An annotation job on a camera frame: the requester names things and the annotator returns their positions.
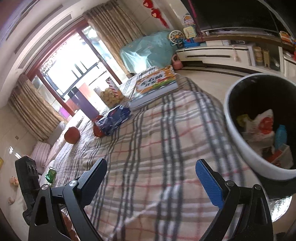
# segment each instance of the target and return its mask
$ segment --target plaid blanket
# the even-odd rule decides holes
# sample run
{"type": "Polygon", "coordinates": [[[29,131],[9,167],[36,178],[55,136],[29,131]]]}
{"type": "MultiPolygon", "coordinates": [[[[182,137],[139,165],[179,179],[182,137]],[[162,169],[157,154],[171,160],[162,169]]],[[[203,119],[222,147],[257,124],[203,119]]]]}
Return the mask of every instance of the plaid blanket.
{"type": "MultiPolygon", "coordinates": [[[[154,70],[122,85],[124,95],[154,70]]],[[[55,186],[79,177],[98,158],[107,160],[107,174],[85,207],[104,240],[199,240],[218,211],[195,174],[200,158],[237,185],[259,183],[228,136],[221,103],[186,77],[177,74],[177,82],[178,92],[132,112],[111,136],[94,137],[84,118],[78,143],[67,143],[55,159],[55,186]]]]}

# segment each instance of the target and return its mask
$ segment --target television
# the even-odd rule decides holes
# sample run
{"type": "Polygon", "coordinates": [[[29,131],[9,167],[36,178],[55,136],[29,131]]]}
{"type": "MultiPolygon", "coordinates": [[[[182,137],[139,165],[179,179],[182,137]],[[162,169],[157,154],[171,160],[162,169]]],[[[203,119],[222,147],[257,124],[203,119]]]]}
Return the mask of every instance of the television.
{"type": "Polygon", "coordinates": [[[261,29],[276,34],[287,31],[275,14],[258,0],[182,0],[194,18],[189,1],[196,12],[196,23],[201,31],[226,28],[261,29]]]}

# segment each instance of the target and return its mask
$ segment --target striped pillow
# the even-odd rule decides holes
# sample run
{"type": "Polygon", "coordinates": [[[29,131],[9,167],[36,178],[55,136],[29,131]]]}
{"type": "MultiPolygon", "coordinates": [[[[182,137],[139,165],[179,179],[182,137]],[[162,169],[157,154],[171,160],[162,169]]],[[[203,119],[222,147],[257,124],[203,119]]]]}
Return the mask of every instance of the striped pillow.
{"type": "Polygon", "coordinates": [[[36,162],[37,171],[39,174],[44,173],[50,148],[50,144],[37,141],[34,150],[30,155],[30,157],[36,162]]]}

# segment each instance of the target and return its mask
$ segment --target curtain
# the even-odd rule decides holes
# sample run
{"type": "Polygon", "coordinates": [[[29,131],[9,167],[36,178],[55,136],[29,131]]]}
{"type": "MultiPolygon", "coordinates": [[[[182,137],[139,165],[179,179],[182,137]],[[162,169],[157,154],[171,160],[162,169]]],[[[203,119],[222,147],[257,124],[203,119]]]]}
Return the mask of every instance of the curtain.
{"type": "Polygon", "coordinates": [[[129,74],[121,60],[119,51],[122,47],[144,36],[135,21],[119,6],[116,0],[98,5],[85,12],[83,16],[96,30],[125,74],[129,74]]]}
{"type": "Polygon", "coordinates": [[[45,141],[64,118],[37,92],[24,74],[18,78],[8,104],[22,124],[39,141],[45,141]]]}

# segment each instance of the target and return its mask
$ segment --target trash can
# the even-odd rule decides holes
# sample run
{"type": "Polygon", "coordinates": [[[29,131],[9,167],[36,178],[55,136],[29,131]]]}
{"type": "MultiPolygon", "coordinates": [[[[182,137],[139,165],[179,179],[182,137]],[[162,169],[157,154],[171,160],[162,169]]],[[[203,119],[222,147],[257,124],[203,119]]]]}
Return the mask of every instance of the trash can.
{"type": "Polygon", "coordinates": [[[296,177],[296,84],[272,74],[251,74],[234,83],[226,94],[224,114],[228,131],[245,162],[258,174],[272,180],[289,180],[296,177]],[[274,132],[279,125],[287,130],[294,165],[291,169],[277,167],[259,156],[243,139],[237,116],[258,114],[272,109],[274,132]]]}

